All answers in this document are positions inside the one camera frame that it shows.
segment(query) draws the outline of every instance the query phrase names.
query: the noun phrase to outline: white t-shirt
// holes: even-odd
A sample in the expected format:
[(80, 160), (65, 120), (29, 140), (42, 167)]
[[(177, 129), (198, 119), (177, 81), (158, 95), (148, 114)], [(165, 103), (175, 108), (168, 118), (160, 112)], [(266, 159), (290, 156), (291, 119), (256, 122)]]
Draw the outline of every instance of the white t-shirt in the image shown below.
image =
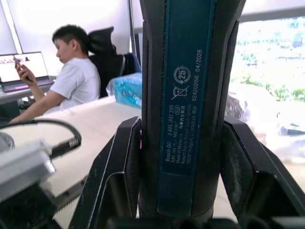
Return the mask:
[(50, 90), (66, 99), (45, 114), (97, 100), (101, 91), (99, 72), (90, 59), (73, 58), (65, 63)]

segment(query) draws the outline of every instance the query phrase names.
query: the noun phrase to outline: black cable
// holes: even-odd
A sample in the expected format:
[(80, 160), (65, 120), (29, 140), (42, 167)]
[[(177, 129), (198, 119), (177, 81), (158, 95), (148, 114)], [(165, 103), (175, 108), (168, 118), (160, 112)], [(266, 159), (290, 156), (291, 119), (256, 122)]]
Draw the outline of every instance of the black cable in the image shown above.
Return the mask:
[(38, 124), (38, 123), (50, 123), (50, 124), (61, 125), (61, 126), (66, 127), (68, 130), (70, 130), (74, 135), (73, 138), (63, 141), (63, 142), (57, 144), (55, 147), (53, 147), (52, 155), (50, 156), (51, 159), (54, 159), (58, 156), (62, 156), (65, 153), (67, 153), (81, 145), (81, 134), (79, 133), (79, 131), (72, 125), (70, 125), (66, 122), (63, 122), (63, 121), (55, 120), (55, 119), (37, 119), (37, 120), (21, 121), (21, 122), (17, 122), (17, 123), (1, 124), (0, 129), (18, 126), (18, 125), (31, 125), (31, 124)]

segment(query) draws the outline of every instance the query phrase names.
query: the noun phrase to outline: white desk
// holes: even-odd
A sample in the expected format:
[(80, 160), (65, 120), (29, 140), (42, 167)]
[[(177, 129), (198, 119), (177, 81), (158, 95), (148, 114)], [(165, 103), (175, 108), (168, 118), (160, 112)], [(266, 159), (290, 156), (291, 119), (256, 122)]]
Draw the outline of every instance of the white desk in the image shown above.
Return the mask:
[[(140, 116), (141, 110), (127, 107), (114, 102), (113, 98), (77, 106), (65, 111), (52, 113), (44, 118), (55, 118), (74, 125), (82, 135), (82, 146), (65, 156), (54, 160), (57, 169), (43, 185), (58, 195), (88, 174), (95, 157), (116, 131), (117, 126), (124, 120)], [(55, 125), (19, 126), (3, 130), (15, 139), (16, 145), (44, 137), (50, 144), (56, 144), (72, 137), (72, 134)], [(305, 187), (305, 170), (300, 172), (300, 166), (287, 166), (299, 184)], [(68, 228), (77, 201), (74, 201), (55, 218), (62, 228)], [(214, 217), (225, 217), (236, 220), (229, 204), (224, 185), (220, 179), (214, 204)]]
[[(45, 86), (41, 86), (41, 89), (43, 90), (43, 92), (47, 92), (50, 89), (51, 85), (45, 85)], [(1, 104), (6, 104), (9, 102), (13, 102), (19, 99), (22, 99), (24, 97), (28, 97), (31, 96), (32, 92), (31, 90), (28, 89), (24, 89), (24, 90), (18, 90), (18, 91), (14, 91), (14, 92), (3, 92), (2, 89), (0, 88), (0, 105)]]

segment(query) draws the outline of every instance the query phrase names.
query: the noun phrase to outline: blue label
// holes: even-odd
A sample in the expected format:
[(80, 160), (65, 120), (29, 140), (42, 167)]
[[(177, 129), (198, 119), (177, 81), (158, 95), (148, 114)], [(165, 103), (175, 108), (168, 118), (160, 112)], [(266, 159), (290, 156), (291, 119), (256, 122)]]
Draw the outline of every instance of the blue label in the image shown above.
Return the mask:
[(167, 0), (157, 204), (164, 214), (191, 211), (214, 2)]

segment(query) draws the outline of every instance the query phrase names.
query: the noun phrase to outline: laptop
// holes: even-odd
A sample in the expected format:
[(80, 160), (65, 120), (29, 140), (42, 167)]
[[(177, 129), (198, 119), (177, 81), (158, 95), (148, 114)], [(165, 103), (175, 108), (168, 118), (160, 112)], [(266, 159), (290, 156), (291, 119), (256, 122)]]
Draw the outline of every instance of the laptop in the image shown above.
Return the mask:
[(20, 61), (20, 64), (26, 65), (33, 72), (39, 86), (54, 83), (48, 76), (41, 52), (0, 55), (0, 85), (3, 92), (28, 88), (27, 84), (20, 80), (16, 72), (14, 56)]

